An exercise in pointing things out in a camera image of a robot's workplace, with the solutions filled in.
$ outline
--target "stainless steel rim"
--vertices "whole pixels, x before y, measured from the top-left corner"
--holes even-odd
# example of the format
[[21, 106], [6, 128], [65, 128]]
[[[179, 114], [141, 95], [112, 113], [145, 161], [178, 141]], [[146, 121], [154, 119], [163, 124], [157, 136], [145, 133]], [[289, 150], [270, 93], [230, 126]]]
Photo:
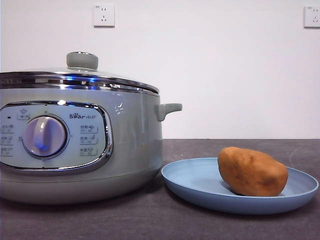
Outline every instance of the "stainless steel rim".
[[90, 74], [56, 72], [0, 73], [0, 89], [82, 89], [159, 96], [159, 89], [137, 81]]

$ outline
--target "chrome trim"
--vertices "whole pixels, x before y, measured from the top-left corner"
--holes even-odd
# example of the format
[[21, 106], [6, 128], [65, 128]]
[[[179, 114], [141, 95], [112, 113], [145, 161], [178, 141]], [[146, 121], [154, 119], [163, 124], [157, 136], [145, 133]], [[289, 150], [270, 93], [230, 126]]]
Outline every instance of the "chrome trim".
[[69, 52], [70, 54], [84, 54], [84, 55], [93, 55], [92, 53], [86, 52], [86, 51], [73, 51], [73, 52]]
[[134, 80], [81, 72], [21, 71], [0, 73], [0, 89], [59, 88], [146, 93], [159, 96], [159, 89]]
[[68, 166], [68, 167], [53, 167], [53, 168], [29, 168], [29, 167], [17, 167], [5, 164], [0, 162], [0, 169], [4, 168], [14, 173], [19, 174], [32, 174], [32, 175], [40, 175], [40, 176], [56, 176], [62, 174], [76, 174], [76, 173], [83, 173], [97, 169], [98, 167], [102, 166], [107, 162], [110, 158], [114, 143], [113, 143], [113, 133], [112, 133], [112, 126], [109, 114], [107, 111], [100, 105], [95, 103], [85, 103], [85, 102], [74, 102], [74, 101], [65, 101], [65, 104], [61, 104], [61, 100], [53, 100], [53, 101], [21, 101], [21, 102], [12, 102], [5, 106], [3, 106], [0, 110], [7, 108], [7, 107], [15, 107], [21, 105], [57, 105], [57, 106], [70, 106], [70, 107], [82, 107], [82, 108], [91, 108], [99, 112], [103, 119], [103, 125], [105, 128], [105, 148], [102, 154], [97, 157], [95, 160], [91, 162], [87, 162], [85, 164], [76, 165], [76, 166]]

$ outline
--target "control knob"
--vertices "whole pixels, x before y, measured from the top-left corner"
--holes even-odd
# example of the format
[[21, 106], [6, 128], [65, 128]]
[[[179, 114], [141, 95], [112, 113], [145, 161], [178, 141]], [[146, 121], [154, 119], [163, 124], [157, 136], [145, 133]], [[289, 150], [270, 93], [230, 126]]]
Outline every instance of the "control knob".
[[23, 134], [23, 145], [38, 157], [57, 154], [67, 141], [64, 125], [51, 116], [39, 116], [31, 120]]

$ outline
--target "control panel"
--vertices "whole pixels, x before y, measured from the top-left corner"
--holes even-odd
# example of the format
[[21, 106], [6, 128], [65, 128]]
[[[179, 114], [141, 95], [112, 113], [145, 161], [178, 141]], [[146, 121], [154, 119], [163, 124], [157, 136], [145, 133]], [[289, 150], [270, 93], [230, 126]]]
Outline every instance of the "control panel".
[[16, 168], [77, 168], [105, 157], [112, 144], [109, 116], [95, 104], [17, 102], [0, 117], [0, 162]]

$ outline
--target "cooker base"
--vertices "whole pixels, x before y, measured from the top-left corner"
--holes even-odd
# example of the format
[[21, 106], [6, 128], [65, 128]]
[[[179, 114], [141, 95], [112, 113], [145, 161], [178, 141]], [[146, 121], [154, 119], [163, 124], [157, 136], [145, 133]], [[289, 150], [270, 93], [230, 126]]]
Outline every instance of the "cooker base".
[[73, 182], [0, 181], [0, 195], [14, 202], [64, 205], [98, 201], [126, 194], [142, 187], [159, 172], [161, 165], [103, 179]]

